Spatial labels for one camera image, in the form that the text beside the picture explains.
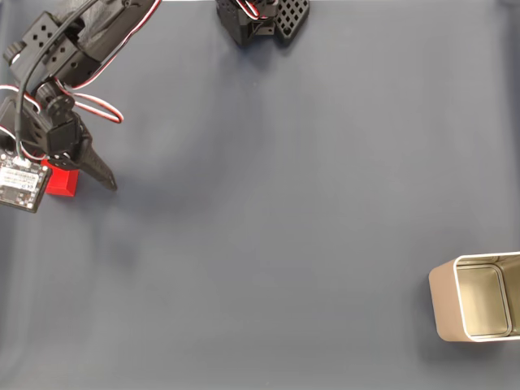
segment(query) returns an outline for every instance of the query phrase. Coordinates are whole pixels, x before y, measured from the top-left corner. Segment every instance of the black cable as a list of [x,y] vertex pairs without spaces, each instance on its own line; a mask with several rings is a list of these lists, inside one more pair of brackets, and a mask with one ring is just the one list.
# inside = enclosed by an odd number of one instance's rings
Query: black cable
[[37,68],[40,61],[46,56],[47,50],[65,33],[65,30],[71,26],[76,20],[82,16],[91,6],[93,6],[98,0],[88,0],[85,4],[80,6],[74,11],[68,18],[63,22],[61,26],[56,30],[53,36],[43,45],[41,50],[38,52],[34,63],[25,73],[24,78],[19,84],[18,96],[16,97],[16,115],[15,115],[15,137],[16,137],[16,153],[18,157],[25,160],[24,154],[22,153],[22,112],[24,111],[24,94],[27,89],[27,85]]

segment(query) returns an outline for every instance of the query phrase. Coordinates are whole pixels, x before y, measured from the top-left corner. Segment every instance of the white label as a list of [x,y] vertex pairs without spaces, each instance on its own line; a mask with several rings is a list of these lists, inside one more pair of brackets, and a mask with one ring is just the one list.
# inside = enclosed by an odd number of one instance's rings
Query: white label
[[11,168],[0,168],[0,187],[12,187],[24,191],[34,192],[38,185],[39,176],[36,173],[17,171]]

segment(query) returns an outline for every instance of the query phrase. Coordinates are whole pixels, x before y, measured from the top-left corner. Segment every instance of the black servo bracket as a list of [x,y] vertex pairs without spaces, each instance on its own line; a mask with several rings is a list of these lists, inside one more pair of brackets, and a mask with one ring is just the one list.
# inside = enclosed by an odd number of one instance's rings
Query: black servo bracket
[[[76,44],[78,33],[83,27],[78,19],[78,22],[58,39],[40,62],[35,71],[35,75],[39,77],[34,77],[35,79],[48,80],[55,77],[66,85],[79,85],[89,79],[101,64],[90,58]],[[49,12],[43,12],[25,33],[22,41],[9,45],[3,58],[17,81],[24,77],[40,49],[58,28],[54,17]]]
[[274,35],[288,46],[309,16],[310,0],[253,0],[262,19],[250,19],[235,0],[216,0],[220,22],[239,46],[256,36]]

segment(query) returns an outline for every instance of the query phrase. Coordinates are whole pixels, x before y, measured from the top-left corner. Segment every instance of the red block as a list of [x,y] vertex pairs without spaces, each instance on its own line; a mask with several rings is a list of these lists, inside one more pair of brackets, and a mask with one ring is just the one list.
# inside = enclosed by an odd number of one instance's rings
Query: red block
[[54,165],[50,165],[47,160],[41,162],[52,169],[52,176],[45,193],[49,195],[59,195],[61,197],[74,197],[76,195],[76,187],[78,185],[79,171],[64,171]]

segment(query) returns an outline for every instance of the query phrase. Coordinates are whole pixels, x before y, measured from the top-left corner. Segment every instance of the robotic arm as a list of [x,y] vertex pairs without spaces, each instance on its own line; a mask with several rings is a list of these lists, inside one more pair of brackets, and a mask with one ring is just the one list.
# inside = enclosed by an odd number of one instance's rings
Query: robotic arm
[[[3,55],[17,96],[0,106],[0,204],[36,212],[46,189],[47,160],[65,171],[82,170],[115,191],[111,169],[96,154],[75,107],[116,123],[123,116],[108,103],[77,93],[114,61],[162,0],[67,0],[43,12]],[[257,35],[277,35],[287,45],[309,14],[309,0],[216,0],[217,13],[240,46]],[[110,111],[78,102],[82,98]]]
[[[8,97],[0,106],[0,150],[4,150],[0,163],[9,169],[4,169],[4,174],[0,175],[0,202],[36,212],[41,199],[39,192],[45,188],[37,191],[35,175],[40,176],[40,182],[45,182],[50,172],[43,175],[39,164],[30,160],[43,158],[66,171],[80,169],[107,189],[117,189],[111,169],[93,150],[92,136],[73,108],[84,108],[117,123],[122,122],[123,116],[99,99],[74,91],[101,75],[132,35],[157,10],[161,1],[91,1],[93,5],[74,20],[69,20],[70,14],[81,5],[69,2],[56,15],[42,13],[22,41],[7,48],[4,59],[26,94],[20,113],[17,113],[19,104],[15,97]],[[86,8],[85,0],[80,2]],[[70,26],[64,29],[63,34],[56,33],[67,20]],[[49,49],[41,57],[41,51],[47,46]],[[29,73],[32,73],[32,81],[25,86],[24,78]],[[20,87],[3,87],[20,92]],[[114,114],[79,103],[76,98],[86,98]],[[19,142],[16,141],[17,115],[20,117]],[[32,189],[33,193],[21,193],[24,186]]]

